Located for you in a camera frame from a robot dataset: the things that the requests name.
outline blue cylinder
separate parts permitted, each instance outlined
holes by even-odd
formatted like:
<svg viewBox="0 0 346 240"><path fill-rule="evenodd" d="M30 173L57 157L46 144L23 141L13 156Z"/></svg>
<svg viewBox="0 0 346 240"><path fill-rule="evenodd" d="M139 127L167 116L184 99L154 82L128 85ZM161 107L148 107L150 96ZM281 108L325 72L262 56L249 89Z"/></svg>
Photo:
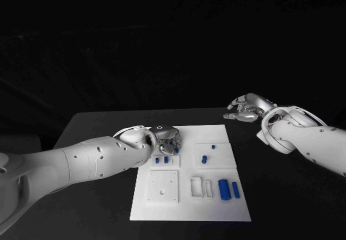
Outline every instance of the blue cylinder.
<svg viewBox="0 0 346 240"><path fill-rule="evenodd" d="M230 200L229 182L226 179L217 181L219 195L222 200Z"/></svg>
<svg viewBox="0 0 346 240"><path fill-rule="evenodd" d="M203 164L207 163L207 156L203 156L203 158L201 158L201 163L203 163Z"/></svg>
<svg viewBox="0 0 346 240"><path fill-rule="evenodd" d="M237 186L235 181L232 182L232 191L233 191L235 198L239 199L240 196L239 196Z"/></svg>

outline black table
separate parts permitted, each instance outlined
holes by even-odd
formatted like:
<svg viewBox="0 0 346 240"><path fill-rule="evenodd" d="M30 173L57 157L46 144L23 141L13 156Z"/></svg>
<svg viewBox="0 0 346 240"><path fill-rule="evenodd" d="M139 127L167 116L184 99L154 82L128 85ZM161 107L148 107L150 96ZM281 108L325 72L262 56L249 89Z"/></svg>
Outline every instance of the black table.
<svg viewBox="0 0 346 240"><path fill-rule="evenodd" d="M223 107L77 113L54 149L112 137L135 125L224 124L252 222L129 221L138 170L131 168L44 196L0 239L216 240L269 235L279 239L341 230L346 178L307 161L297 150L288 155L276 152L256 138L261 121L223 119L226 112Z"/></svg>

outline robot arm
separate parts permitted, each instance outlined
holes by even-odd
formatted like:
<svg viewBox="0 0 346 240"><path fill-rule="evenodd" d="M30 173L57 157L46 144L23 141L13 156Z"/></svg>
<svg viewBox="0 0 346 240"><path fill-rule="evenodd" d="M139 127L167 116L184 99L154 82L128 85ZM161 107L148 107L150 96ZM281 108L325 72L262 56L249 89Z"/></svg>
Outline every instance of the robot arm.
<svg viewBox="0 0 346 240"><path fill-rule="evenodd" d="M157 145L164 155L174 155L180 144L174 127L148 130L141 125L60 149L21 155L0 153L0 234L44 195L139 167Z"/></svg>
<svg viewBox="0 0 346 240"><path fill-rule="evenodd" d="M346 177L344 130L327 126L299 107L278 107L253 93L236 98L227 109L236 105L236 113L223 114L224 119L253 122L262 117L261 131L256 134L262 142L284 154L297 149L311 162Z"/></svg>

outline robotic hand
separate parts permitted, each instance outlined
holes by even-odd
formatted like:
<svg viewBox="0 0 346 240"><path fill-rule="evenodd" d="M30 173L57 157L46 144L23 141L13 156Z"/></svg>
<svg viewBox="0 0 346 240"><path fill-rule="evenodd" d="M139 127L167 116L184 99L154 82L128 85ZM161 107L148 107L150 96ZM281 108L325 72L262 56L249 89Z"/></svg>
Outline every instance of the robotic hand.
<svg viewBox="0 0 346 240"><path fill-rule="evenodd" d="M278 107L253 93L237 97L226 108L230 110L236 105L236 113L223 114L224 119L252 123L261 117L256 137L262 142L284 154L297 149L311 162L346 177L344 130L327 126L302 108Z"/></svg>
<svg viewBox="0 0 346 240"><path fill-rule="evenodd" d="M178 130L171 126L122 129L77 144L31 154L0 153L0 235L30 206L70 184L103 179L139 167L158 145L164 155L181 147Z"/></svg>

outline blue block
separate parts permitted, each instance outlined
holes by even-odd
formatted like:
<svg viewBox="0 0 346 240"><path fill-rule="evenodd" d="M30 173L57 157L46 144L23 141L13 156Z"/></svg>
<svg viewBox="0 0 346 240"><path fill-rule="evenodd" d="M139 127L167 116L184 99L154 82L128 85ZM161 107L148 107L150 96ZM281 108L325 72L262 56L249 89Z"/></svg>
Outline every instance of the blue block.
<svg viewBox="0 0 346 240"><path fill-rule="evenodd" d="M217 181L219 195L222 200L230 200L229 182L226 179Z"/></svg>
<svg viewBox="0 0 346 240"><path fill-rule="evenodd" d="M236 186L236 182L235 181L232 182L232 190L233 190L235 198L239 199L240 196L239 196L237 186Z"/></svg>
<svg viewBox="0 0 346 240"><path fill-rule="evenodd" d="M207 156L203 156L203 158L201 158L201 163L203 163L203 164L207 163Z"/></svg>

